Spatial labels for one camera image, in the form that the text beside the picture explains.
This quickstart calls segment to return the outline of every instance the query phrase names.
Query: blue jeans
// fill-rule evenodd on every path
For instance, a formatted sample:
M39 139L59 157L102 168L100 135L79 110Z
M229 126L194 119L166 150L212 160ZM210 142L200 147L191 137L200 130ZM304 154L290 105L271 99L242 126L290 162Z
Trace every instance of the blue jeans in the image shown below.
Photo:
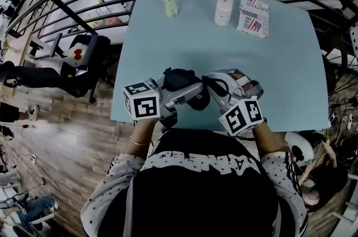
M17 216L21 223L24 224L33 221L33 218L44 212L45 209L51 208L55 205L55 199L52 196L40 197L37 200L26 205L26 210L17 211Z

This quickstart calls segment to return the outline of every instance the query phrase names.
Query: black-and-white cube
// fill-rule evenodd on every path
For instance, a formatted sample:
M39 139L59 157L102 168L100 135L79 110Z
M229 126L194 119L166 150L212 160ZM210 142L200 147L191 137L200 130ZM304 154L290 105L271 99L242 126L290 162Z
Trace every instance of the black-and-white cube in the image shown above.
M127 94L125 92L123 92L123 98L124 98L124 105L127 108L127 111L131 114L132 109L130 107L130 100L129 100L129 97L127 96Z
M240 100L222 115L219 121L231 136L252 130L263 122L257 98Z
M133 120L160 117L159 93L146 83L122 87L125 108Z
M145 83L138 83L130 86L126 86L125 89L130 95L140 94L145 91L149 91L150 88Z
M248 117L252 123L261 121L262 115L258 107L257 100L245 101Z
M240 129L246 126L245 118L242 115L239 106L236 106L227 112L225 114L225 118L233 135L235 135L236 132L239 132Z
M151 118L157 116L157 100L155 97L134 100L134 111L137 118Z

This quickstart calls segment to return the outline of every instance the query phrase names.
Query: white sleeve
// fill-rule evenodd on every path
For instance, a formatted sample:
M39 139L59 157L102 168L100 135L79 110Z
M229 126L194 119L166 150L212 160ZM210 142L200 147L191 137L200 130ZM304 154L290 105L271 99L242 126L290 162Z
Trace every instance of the white sleeve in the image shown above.
M98 230L113 199L129 186L144 164L144 159L120 154L111 162L110 170L81 210L82 225L89 237L96 237Z
M290 206L295 219L295 236L301 236L307 226L308 213L294 172L291 155L283 151L271 153L262 157L260 162L273 182L277 195Z

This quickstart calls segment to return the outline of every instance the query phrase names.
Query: table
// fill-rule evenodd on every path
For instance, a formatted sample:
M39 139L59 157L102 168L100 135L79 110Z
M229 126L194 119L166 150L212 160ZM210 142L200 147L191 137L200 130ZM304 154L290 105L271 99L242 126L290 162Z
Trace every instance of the table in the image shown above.
M162 0L137 0L117 70L111 119L132 122L122 86L158 79L166 68L192 69L198 77L238 68L258 80L259 100L273 131L328 127L327 85L321 51L306 11L271 0L268 38L236 30L240 0L234 0L229 26L214 22L217 0L176 0L177 17L167 17ZM177 127L224 130L219 106L203 111L178 108Z

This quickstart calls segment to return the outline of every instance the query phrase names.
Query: small box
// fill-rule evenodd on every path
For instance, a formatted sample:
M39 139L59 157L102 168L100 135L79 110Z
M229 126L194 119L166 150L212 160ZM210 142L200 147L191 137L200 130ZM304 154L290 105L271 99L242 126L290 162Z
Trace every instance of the small box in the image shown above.
M122 87L125 107L133 120L159 118L159 93L144 82Z
M267 38L269 35L269 5L259 0L241 0L237 29Z
M230 136L252 130L263 122L261 110L257 103L257 97L253 96L251 99L240 100L222 115L219 121Z

